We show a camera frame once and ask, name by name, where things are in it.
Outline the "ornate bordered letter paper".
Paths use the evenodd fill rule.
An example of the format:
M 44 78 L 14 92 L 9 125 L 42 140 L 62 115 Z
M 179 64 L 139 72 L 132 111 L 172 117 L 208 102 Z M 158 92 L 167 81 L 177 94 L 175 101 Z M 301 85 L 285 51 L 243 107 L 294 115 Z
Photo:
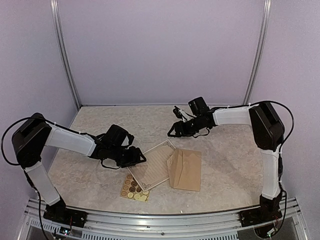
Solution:
M 149 191 L 169 179 L 167 160 L 175 149 L 167 139 L 143 153 L 146 162 L 128 167 L 128 171 L 143 191 Z

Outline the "brown kraft envelope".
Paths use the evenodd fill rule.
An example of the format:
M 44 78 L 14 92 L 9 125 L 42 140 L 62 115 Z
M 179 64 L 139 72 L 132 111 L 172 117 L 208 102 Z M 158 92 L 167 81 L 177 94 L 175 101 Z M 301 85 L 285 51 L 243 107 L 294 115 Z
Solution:
M 176 148 L 167 160 L 167 168 L 171 188 L 194 192 L 201 190 L 200 151 Z

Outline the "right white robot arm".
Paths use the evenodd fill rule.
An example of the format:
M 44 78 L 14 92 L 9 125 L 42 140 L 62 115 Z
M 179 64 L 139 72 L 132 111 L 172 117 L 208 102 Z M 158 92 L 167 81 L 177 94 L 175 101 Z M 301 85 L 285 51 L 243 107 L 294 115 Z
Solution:
M 260 150 L 263 164 L 263 184 L 260 195 L 260 207 L 256 218 L 266 222 L 279 208 L 285 192 L 281 178 L 283 175 L 282 148 L 289 135 L 276 112 L 272 100 L 236 106 L 218 106 L 209 108 L 203 97 L 191 100 L 188 105 L 192 114 L 179 107 L 173 113 L 179 119 L 167 133 L 168 137 L 199 137 L 199 131 L 222 125 L 247 125 L 251 127 L 256 146 Z

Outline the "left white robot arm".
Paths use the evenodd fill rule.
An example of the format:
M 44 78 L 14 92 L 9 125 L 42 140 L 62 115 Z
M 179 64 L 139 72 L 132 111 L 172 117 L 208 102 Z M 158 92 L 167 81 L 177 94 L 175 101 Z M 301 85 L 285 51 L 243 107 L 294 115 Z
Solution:
M 70 211 L 41 162 L 44 147 L 71 151 L 101 162 L 113 160 L 116 169 L 135 166 L 147 160 L 141 149 L 133 146 L 135 137 L 115 124 L 105 133 L 91 135 L 49 121 L 38 112 L 19 119 L 12 126 L 17 124 L 21 125 L 11 137 L 17 160 L 14 165 L 23 169 L 31 187 L 45 201 L 46 211 L 61 223 L 70 218 Z

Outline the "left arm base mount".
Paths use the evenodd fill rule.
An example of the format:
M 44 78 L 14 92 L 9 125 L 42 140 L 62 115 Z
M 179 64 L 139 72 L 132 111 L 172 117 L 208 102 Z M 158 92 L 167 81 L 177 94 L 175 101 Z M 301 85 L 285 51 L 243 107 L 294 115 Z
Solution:
M 43 214 L 46 220 L 79 228 L 85 226 L 87 216 L 85 211 L 68 208 L 63 199 L 53 205 L 47 204 Z

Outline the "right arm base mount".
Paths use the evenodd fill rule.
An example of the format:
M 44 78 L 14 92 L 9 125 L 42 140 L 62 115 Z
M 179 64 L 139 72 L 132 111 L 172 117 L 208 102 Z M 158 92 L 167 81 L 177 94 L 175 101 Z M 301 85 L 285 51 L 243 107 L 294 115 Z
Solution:
M 259 196 L 259 207 L 239 212 L 240 223 L 242 227 L 248 227 L 266 223 L 282 218 L 280 201 L 282 193 L 273 199 L 268 199 L 262 195 Z

